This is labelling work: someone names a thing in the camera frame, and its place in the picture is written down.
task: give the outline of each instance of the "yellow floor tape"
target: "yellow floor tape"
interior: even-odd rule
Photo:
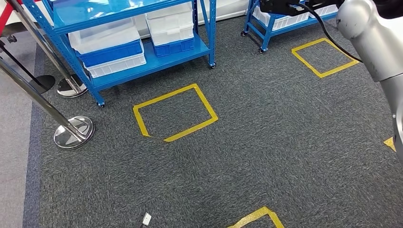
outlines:
[[[284,228],[283,224],[280,222],[280,219],[277,217],[276,213],[269,210],[267,207],[262,207],[259,210],[248,214],[247,216],[239,220],[239,222],[235,223],[233,226],[230,226],[228,228],[241,228],[253,221],[258,220],[259,218],[265,215],[269,215],[276,228]]]
[[[211,116],[211,119],[209,119],[209,120],[207,120],[207,121],[204,121],[203,123],[200,123],[200,124],[198,124],[198,125],[196,125],[196,126],[193,126],[193,127],[189,128],[189,129],[187,129],[187,130],[184,130],[184,131],[182,131],[182,132],[179,132],[179,133],[177,133],[177,134],[174,134],[173,136],[170,136],[170,137],[164,139],[164,141],[165,141],[165,142],[172,142],[172,141],[174,141],[174,140],[177,140],[177,139],[179,139],[179,138],[182,138],[182,137],[184,137],[185,135],[188,135],[188,134],[190,134],[190,133],[192,133],[192,132],[195,132],[195,131],[197,131],[197,130],[199,130],[199,129],[201,129],[201,128],[203,128],[203,127],[205,127],[205,126],[207,126],[207,125],[209,125],[209,124],[212,124],[213,122],[217,121],[217,120],[218,120],[218,116],[217,116],[216,113],[214,112],[213,108],[211,107],[211,105],[210,105],[209,102],[207,101],[206,97],[204,96],[204,94],[202,93],[202,91],[200,90],[200,88],[197,86],[197,84],[191,84],[191,85],[185,86],[185,87],[183,87],[183,88],[181,88],[181,89],[172,91],[172,92],[167,93],[167,94],[165,94],[165,95],[162,95],[162,96],[156,97],[156,98],[154,98],[154,99],[151,99],[151,100],[149,100],[149,101],[143,102],[143,103],[141,103],[141,104],[136,104],[136,105],[133,107],[133,112],[134,112],[134,116],[135,116],[135,118],[136,118],[136,120],[137,120],[137,123],[138,123],[138,125],[139,125],[139,127],[140,127],[141,134],[143,134],[144,136],[147,136],[147,137],[151,137],[151,136],[149,135],[149,133],[148,133],[148,131],[147,131],[147,128],[145,127],[144,121],[143,121],[143,119],[142,119],[142,117],[141,117],[141,115],[140,115],[140,112],[139,112],[139,109],[140,109],[140,108],[145,107],[145,106],[147,106],[147,105],[151,105],[151,104],[156,103],[156,102],[159,102],[159,101],[162,101],[162,100],[164,100],[164,99],[166,99],[166,98],[169,98],[169,97],[171,97],[171,96],[174,96],[174,95],[176,95],[176,94],[178,94],[178,93],[182,93],[182,92],[184,92],[184,91],[186,91],[186,90],[190,90],[190,89],[194,89],[194,90],[196,91],[196,93],[197,93],[197,95],[199,96],[201,102],[203,102],[204,106],[206,107],[207,111],[209,112],[209,114],[210,114],[210,116]]]
[[[306,60],[304,60],[304,59],[297,53],[297,51],[299,51],[299,50],[302,50],[302,49],[304,49],[304,48],[307,48],[307,47],[309,47],[309,46],[315,45],[315,44],[320,43],[320,42],[323,42],[323,41],[324,41],[324,42],[327,42],[328,44],[330,44],[331,46],[333,46],[334,48],[336,48],[337,50],[339,50],[341,53],[343,53],[345,56],[347,56],[348,58],[350,58],[352,61],[349,62],[349,63],[346,63],[346,64],[344,64],[344,65],[342,65],[342,66],[338,66],[338,67],[336,67],[336,68],[334,68],[334,69],[331,69],[331,70],[329,70],[329,71],[326,71],[326,72],[324,72],[324,73],[320,73],[318,70],[316,70],[312,65],[310,65]],[[338,71],[340,71],[340,70],[344,70],[344,69],[346,69],[346,68],[349,68],[349,67],[351,67],[351,66],[353,66],[353,65],[355,65],[355,64],[357,64],[357,63],[359,63],[357,60],[351,58],[350,56],[348,56],[348,55],[346,55],[344,52],[342,52],[338,47],[336,47],[336,45],[334,45],[334,43],[332,43],[330,40],[328,40],[328,39],[326,39],[326,38],[321,38],[321,39],[318,39],[318,40],[309,42],[309,43],[307,43],[307,44],[301,45],[301,46],[299,46],[299,47],[295,47],[295,48],[293,48],[293,49],[291,50],[291,53],[292,53],[293,55],[295,55],[295,57],[297,57],[301,62],[303,62],[309,69],[311,69],[311,70],[314,72],[314,74],[317,75],[319,78],[323,78],[323,77],[329,76],[329,75],[334,74],[334,73],[336,73],[336,72],[338,72]]]
[[[393,151],[396,152],[396,148],[394,147],[394,143],[393,143],[393,137],[387,139],[387,140],[384,142],[384,144],[387,145],[387,146],[389,146]]]

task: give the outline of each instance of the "gray carpet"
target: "gray carpet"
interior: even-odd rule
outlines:
[[[44,116],[40,227],[131,228],[148,212],[151,228],[225,228],[263,206],[288,228],[403,227],[403,169],[383,145],[393,131],[380,86],[362,64],[319,79],[297,60],[292,48],[324,37],[318,25],[272,38],[262,55],[259,39],[240,36],[244,19],[217,23],[214,70],[199,58],[113,87],[101,93],[105,108],[88,93],[45,94],[67,117],[89,116],[96,133],[80,149],[59,150],[57,124]],[[48,60],[44,67],[57,74]],[[208,118],[188,91],[140,109],[155,134],[143,137],[133,105],[192,83],[218,121],[163,142]],[[261,218],[247,227],[273,225]]]
[[[10,44],[6,38],[1,40],[6,49],[34,73],[35,41],[27,32],[17,33],[15,37],[17,43]],[[4,52],[0,57],[28,78]],[[0,227],[22,227],[31,104],[24,92],[0,70]]]

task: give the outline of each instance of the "red barrier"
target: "red barrier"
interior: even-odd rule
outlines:
[[[20,5],[22,5],[22,0],[17,0]],[[0,16],[0,35],[3,33],[4,27],[6,27],[6,23],[9,20],[11,13],[13,12],[13,7],[10,3],[7,2],[6,8],[4,8],[1,16]]]

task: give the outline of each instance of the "black stanchion base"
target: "black stanchion base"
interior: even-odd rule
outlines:
[[[73,79],[77,82],[79,88],[78,88],[78,93],[71,88],[71,86],[68,84],[68,82],[65,79],[62,79],[59,84],[58,84],[58,94],[60,94],[62,97],[66,98],[73,98],[73,97],[78,97],[87,92],[87,87],[86,85],[80,80],[80,78],[76,75],[73,74],[71,75]]]
[[[51,75],[42,75],[36,77],[36,79],[40,82],[40,85],[34,80],[31,80],[29,84],[40,94],[50,90],[55,84],[55,78]]]

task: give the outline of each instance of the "small white object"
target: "small white object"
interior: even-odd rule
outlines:
[[[155,46],[194,37],[193,23],[178,28],[160,30],[157,32],[155,30],[150,31],[151,39],[153,39],[153,43]]]
[[[269,25],[270,14],[260,11],[259,6],[257,6],[255,8],[255,10],[253,11],[252,15],[254,17],[256,17],[258,20],[260,20],[266,26]],[[276,31],[276,30],[285,28],[287,26],[295,25],[295,24],[300,23],[302,21],[306,21],[306,20],[308,20],[308,16],[309,16],[309,13],[303,13],[303,14],[293,16],[293,17],[285,16],[285,17],[282,17],[282,18],[279,18],[279,19],[275,19],[272,31]]]
[[[140,42],[142,53],[129,56],[114,61],[102,63],[95,66],[86,67],[84,66],[93,78],[105,76],[108,74],[116,73],[122,70],[127,70],[129,68],[138,67],[146,64],[144,57],[144,47],[143,43]]]
[[[143,217],[143,225],[148,226],[148,224],[150,224],[150,220],[151,220],[151,215],[146,212]]]
[[[334,13],[334,12],[337,12],[337,11],[338,11],[338,8],[337,8],[336,5],[325,6],[325,7],[322,7],[322,8],[319,8],[319,9],[315,10],[315,12],[319,16],[324,16],[324,15],[331,14],[331,13]],[[311,13],[309,14],[309,16],[311,18],[315,18],[315,16],[312,15]]]
[[[187,26],[193,23],[193,8],[190,2],[159,9],[145,14],[151,33]]]
[[[126,44],[140,38],[133,18],[113,21],[68,34],[72,48],[86,54]]]

